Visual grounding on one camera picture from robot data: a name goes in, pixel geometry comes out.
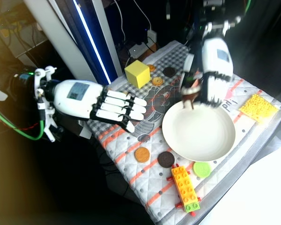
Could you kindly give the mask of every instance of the quilted mat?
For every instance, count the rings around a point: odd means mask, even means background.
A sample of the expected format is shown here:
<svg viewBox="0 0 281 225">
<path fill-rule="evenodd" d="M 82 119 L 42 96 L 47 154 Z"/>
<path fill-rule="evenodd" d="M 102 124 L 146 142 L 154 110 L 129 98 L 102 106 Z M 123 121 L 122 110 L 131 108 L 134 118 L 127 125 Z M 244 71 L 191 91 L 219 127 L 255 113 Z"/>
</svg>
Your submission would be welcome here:
<svg viewBox="0 0 281 225">
<path fill-rule="evenodd" d="M 179 156 L 169 148 L 161 129 L 164 113 L 172 105 L 181 101 L 179 82 L 187 53 L 188 49 L 179 44 L 154 62 L 156 70 L 151 73 L 151 76 L 162 77 L 164 79 L 162 86 L 155 87 L 149 82 L 143 88 L 137 89 L 127 82 L 118 89 L 118 91 L 134 92 L 137 97 L 145 99 L 148 103 L 144 120 L 133 122 L 136 127 L 134 133 L 127 133 L 118 125 L 88 121 L 89 128 L 106 149 L 108 156 L 115 162 L 125 180 L 150 214 L 152 221 L 162 225 L 196 223 L 224 195 L 223 190 L 229 188 L 227 185 L 224 188 L 219 187 L 232 180 L 227 177 L 231 176 L 234 169 L 241 166 L 243 161 L 248 160 L 245 156 L 252 154 L 252 147 L 268 129 L 267 126 L 258 125 L 254 120 L 238 111 L 253 94 L 259 94 L 280 109 L 271 123 L 281 117 L 280 102 L 235 75 L 233 82 L 231 82 L 228 99 L 221 106 L 235 124 L 235 144 L 227 156 L 209 162 L 212 167 L 212 173 L 209 177 L 205 179 L 197 177 L 191 170 L 193 162 Z M 166 77 L 163 74 L 162 71 L 167 67 L 175 69 L 176 74 L 173 77 Z M 149 161 L 145 163 L 136 161 L 134 151 L 139 147 L 150 150 Z M 254 155 L 261 147 L 257 146 Z M 174 182 L 166 179 L 171 176 L 170 168 L 161 167 L 157 161 L 158 155 L 164 151 L 170 151 L 175 157 L 175 163 L 185 166 L 190 171 L 190 179 L 195 191 L 202 199 L 201 209 L 196 211 L 196 217 L 185 213 L 183 209 L 175 208 L 175 204 L 179 203 L 180 199 Z M 244 172 L 245 169 L 237 169 L 237 171 Z"/>
</svg>

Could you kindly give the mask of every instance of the green disc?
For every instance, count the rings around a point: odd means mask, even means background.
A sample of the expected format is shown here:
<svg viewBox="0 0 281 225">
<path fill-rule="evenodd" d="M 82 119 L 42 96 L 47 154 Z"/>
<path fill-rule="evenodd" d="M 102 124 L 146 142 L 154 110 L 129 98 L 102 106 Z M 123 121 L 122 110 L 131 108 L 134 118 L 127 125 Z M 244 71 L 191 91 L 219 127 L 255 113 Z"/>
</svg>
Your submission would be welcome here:
<svg viewBox="0 0 281 225">
<path fill-rule="evenodd" d="M 211 167 L 208 163 L 195 162 L 193 165 L 193 171 L 198 177 L 205 178 L 211 173 Z"/>
</svg>

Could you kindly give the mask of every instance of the yellow bead packet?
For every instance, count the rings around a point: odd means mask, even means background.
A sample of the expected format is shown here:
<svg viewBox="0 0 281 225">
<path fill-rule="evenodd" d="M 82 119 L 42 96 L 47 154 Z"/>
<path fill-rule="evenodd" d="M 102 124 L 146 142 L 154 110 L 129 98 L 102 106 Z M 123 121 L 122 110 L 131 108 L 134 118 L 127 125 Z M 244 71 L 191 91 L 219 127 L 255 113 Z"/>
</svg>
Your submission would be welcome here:
<svg viewBox="0 0 281 225">
<path fill-rule="evenodd" d="M 239 111 L 256 120 L 258 123 L 268 122 L 278 110 L 279 109 L 257 94 L 253 95 L 239 109 Z"/>
</svg>

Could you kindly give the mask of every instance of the blue light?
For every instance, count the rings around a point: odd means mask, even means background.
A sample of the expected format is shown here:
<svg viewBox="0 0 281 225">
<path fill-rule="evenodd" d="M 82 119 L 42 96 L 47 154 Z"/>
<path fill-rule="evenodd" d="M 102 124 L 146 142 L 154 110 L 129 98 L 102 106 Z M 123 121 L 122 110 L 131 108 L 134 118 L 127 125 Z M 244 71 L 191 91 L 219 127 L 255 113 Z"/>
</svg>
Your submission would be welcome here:
<svg viewBox="0 0 281 225">
<path fill-rule="evenodd" d="M 84 28 L 85 28 L 85 30 L 86 30 L 86 33 L 87 33 L 88 38 L 89 38 L 89 40 L 90 40 L 90 42 L 91 42 L 91 45 L 92 45 L 92 47 L 93 47 L 93 49 L 94 49 L 94 52 L 95 52 L 95 54 L 97 55 L 97 58 L 98 58 L 98 60 L 99 60 L 99 63 L 100 63 L 100 65 L 101 65 L 101 67 L 102 67 L 102 69 L 103 69 L 103 71 L 104 71 L 105 77 L 107 78 L 108 83 L 111 84 L 111 81 L 110 81 L 110 79 L 109 79 L 108 73 L 107 73 L 107 71 L 106 71 L 106 69 L 105 69 L 105 66 L 104 66 L 104 64 L 103 64 L 103 61 L 102 61 L 102 59 L 101 59 L 101 56 L 99 55 L 98 49 L 97 49 L 97 47 L 96 47 L 96 45 L 95 45 L 95 43 L 94 43 L 94 40 L 93 40 L 92 35 L 91 35 L 91 33 L 90 33 L 90 30 L 89 30 L 89 28 L 88 28 L 88 26 L 87 26 L 87 23 L 86 23 L 86 21 L 85 21 L 85 18 L 84 18 L 84 16 L 83 16 L 83 13 L 82 13 L 80 7 L 78 6 L 76 0 L 73 0 L 73 2 L 74 2 L 74 4 L 75 4 L 76 10 L 78 11 L 78 14 L 79 14 L 80 19 L 81 19 L 81 21 L 82 21 L 82 23 L 83 23 L 83 26 L 84 26 Z"/>
</svg>

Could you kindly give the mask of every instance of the white plate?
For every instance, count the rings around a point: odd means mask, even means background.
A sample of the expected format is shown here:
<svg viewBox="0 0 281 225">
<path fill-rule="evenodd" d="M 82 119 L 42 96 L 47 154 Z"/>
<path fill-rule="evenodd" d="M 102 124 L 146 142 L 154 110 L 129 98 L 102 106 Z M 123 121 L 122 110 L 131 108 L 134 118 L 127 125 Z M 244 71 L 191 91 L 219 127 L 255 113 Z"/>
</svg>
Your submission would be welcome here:
<svg viewBox="0 0 281 225">
<path fill-rule="evenodd" d="M 194 104 L 195 110 L 172 106 L 164 116 L 162 132 L 168 145 L 182 157 L 206 162 L 226 155 L 235 141 L 235 127 L 222 109 Z"/>
</svg>

